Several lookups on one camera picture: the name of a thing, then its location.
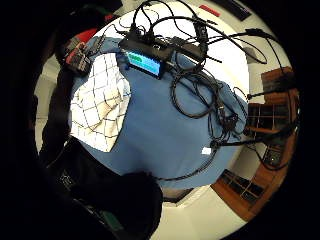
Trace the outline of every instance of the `checkered towel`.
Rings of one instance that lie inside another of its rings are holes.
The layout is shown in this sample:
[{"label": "checkered towel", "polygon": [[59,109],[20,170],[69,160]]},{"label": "checkered towel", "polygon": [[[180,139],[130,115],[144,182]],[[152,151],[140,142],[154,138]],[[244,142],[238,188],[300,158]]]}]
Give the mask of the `checkered towel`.
[{"label": "checkered towel", "polygon": [[131,92],[115,53],[95,58],[88,81],[71,100],[71,135],[103,152],[111,151],[122,128]]}]

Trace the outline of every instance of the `wooden furniture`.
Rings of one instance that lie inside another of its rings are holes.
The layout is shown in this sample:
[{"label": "wooden furniture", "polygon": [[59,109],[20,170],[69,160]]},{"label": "wooden furniture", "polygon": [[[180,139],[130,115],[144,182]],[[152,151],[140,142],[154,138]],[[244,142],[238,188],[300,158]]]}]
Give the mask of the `wooden furniture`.
[{"label": "wooden furniture", "polygon": [[[289,67],[284,72],[293,74]],[[279,81],[281,69],[261,74],[264,91],[272,88],[273,82]],[[299,95],[297,89],[284,93],[265,95],[265,103],[249,103],[245,134],[253,139],[265,134],[276,133],[297,117]],[[266,146],[262,160],[270,168],[289,163],[295,150],[297,133],[293,132],[286,139],[276,139]],[[228,206],[245,221],[250,221],[268,202],[282,184],[288,167],[279,171],[270,171],[262,164],[254,177],[243,179],[225,170],[212,189]]]}]

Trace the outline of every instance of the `black bag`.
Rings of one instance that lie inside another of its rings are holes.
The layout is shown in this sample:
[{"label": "black bag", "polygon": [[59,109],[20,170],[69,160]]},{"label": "black bag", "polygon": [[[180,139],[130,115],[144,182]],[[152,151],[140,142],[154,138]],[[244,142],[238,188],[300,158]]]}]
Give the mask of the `black bag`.
[{"label": "black bag", "polygon": [[47,166],[60,191],[86,208],[117,239],[149,239],[157,229],[163,195],[152,176],[120,176],[94,159],[71,137]]}]

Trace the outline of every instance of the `blue tablecloth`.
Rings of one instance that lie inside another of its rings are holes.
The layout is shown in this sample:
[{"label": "blue tablecloth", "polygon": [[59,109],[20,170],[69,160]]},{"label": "blue tablecloth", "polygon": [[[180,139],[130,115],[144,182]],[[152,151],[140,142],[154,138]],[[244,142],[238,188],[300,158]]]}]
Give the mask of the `blue tablecloth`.
[{"label": "blue tablecloth", "polygon": [[[120,39],[107,38],[102,52],[119,52]],[[146,171],[156,177],[173,178],[189,174],[208,160],[202,154],[204,147],[211,142],[208,132],[208,118],[192,119],[179,113],[173,106],[170,96],[172,76],[165,73],[161,80],[129,68],[122,54],[117,55],[121,73],[129,81],[132,96],[127,109],[120,135],[108,153],[94,149],[82,143],[84,148],[99,162],[122,175],[129,172]],[[186,59],[182,64],[189,64]],[[87,77],[75,79],[72,94],[87,80]],[[230,88],[221,82],[223,88],[220,97],[240,117],[236,129],[241,132],[245,125],[243,112]],[[203,109],[199,99],[186,88],[177,89],[184,107],[194,112]],[[216,135],[221,126],[215,117],[213,126]],[[230,136],[229,142],[238,141],[239,136]],[[179,181],[158,181],[161,187],[187,189],[214,183],[228,165],[236,147],[221,147],[212,164],[200,174]]]}]

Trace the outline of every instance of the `display screen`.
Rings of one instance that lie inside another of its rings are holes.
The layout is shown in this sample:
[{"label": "display screen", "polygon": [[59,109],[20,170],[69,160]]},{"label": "display screen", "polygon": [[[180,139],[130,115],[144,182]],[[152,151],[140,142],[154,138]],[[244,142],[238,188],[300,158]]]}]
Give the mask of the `display screen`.
[{"label": "display screen", "polygon": [[127,57],[129,59],[129,63],[141,68],[147,72],[152,73],[153,75],[159,76],[160,74],[160,62],[143,56],[141,54],[137,54],[134,52],[127,52]]}]

